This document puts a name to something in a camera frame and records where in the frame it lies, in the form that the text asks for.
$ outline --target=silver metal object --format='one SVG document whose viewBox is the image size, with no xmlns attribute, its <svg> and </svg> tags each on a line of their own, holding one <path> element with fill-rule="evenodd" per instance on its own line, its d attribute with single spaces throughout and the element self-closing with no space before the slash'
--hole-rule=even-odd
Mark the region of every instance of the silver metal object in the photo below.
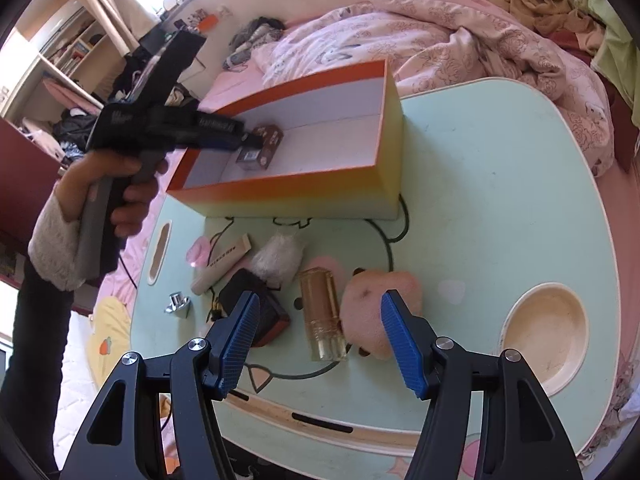
<svg viewBox="0 0 640 480">
<path fill-rule="evenodd" d="M 171 303 L 164 309 L 164 313 L 175 314 L 182 319 L 186 319 L 191 308 L 191 300 L 189 297 L 183 296 L 181 292 L 174 292 L 173 294 L 169 294 L 169 298 L 171 299 Z"/>
<path fill-rule="evenodd" d="M 196 337 L 189 341 L 189 350 L 193 350 L 197 352 L 198 350 L 202 350 L 207 345 L 207 342 L 204 341 L 201 337 Z"/>
<path fill-rule="evenodd" d="M 517 363 L 520 359 L 522 359 L 522 354 L 513 348 L 507 348 L 504 351 L 504 357 L 507 361 L 511 361 L 512 363 Z"/>
<path fill-rule="evenodd" d="M 451 350 L 453 348 L 453 341 L 448 337 L 439 337 L 436 339 L 436 346 L 441 350 Z"/>
<path fill-rule="evenodd" d="M 138 354 L 135 352 L 127 352 L 120 360 L 122 361 L 122 364 L 129 366 L 138 360 Z"/>
</svg>

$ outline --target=white quilted mattress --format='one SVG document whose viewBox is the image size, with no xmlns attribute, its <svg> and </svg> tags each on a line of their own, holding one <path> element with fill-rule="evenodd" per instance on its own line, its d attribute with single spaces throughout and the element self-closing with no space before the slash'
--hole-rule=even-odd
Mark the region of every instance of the white quilted mattress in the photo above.
<svg viewBox="0 0 640 480">
<path fill-rule="evenodd" d="M 71 313 L 69 334 L 62 361 L 62 387 L 58 403 L 58 418 L 53 432 L 53 451 L 58 468 L 62 469 L 71 444 L 97 395 L 97 389 L 86 360 L 84 346 L 91 334 L 91 324 L 85 316 Z"/>
</svg>

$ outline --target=small brown box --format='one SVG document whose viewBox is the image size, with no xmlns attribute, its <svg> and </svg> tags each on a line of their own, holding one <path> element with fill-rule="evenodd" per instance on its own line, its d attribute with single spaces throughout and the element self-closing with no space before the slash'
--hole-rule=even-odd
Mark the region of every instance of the small brown box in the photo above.
<svg viewBox="0 0 640 480">
<path fill-rule="evenodd" d="M 274 124 L 256 126 L 253 133 L 262 136 L 264 139 L 262 149 L 243 148 L 236 159 L 236 164 L 240 165 L 244 170 L 266 170 L 284 134 Z"/>
</svg>

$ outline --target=fuzzy white cuff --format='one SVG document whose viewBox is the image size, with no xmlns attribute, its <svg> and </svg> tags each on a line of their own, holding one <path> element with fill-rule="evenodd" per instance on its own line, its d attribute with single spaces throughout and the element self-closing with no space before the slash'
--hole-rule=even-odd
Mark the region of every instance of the fuzzy white cuff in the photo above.
<svg viewBox="0 0 640 480">
<path fill-rule="evenodd" d="M 58 290 L 76 290 L 83 283 L 75 266 L 79 223 L 65 222 L 58 199 L 51 193 L 29 241 L 33 267 Z"/>
</svg>

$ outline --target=human hand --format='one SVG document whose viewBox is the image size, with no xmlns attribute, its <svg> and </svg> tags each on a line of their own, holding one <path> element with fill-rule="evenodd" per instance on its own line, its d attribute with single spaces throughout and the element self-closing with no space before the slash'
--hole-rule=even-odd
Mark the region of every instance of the human hand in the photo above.
<svg viewBox="0 0 640 480">
<path fill-rule="evenodd" d="M 54 190 L 65 221 L 73 222 L 80 219 L 91 184 L 104 176 L 133 176 L 141 166 L 139 159 L 111 150 L 89 152 L 81 160 L 73 163 Z M 160 174 L 166 173 L 167 169 L 166 160 L 162 160 L 156 167 Z M 116 236 L 126 238 L 140 232 L 142 221 L 149 213 L 149 203 L 157 193 L 158 181 L 154 178 L 149 182 L 127 187 L 124 191 L 126 204 L 114 209 L 111 214 Z"/>
</svg>

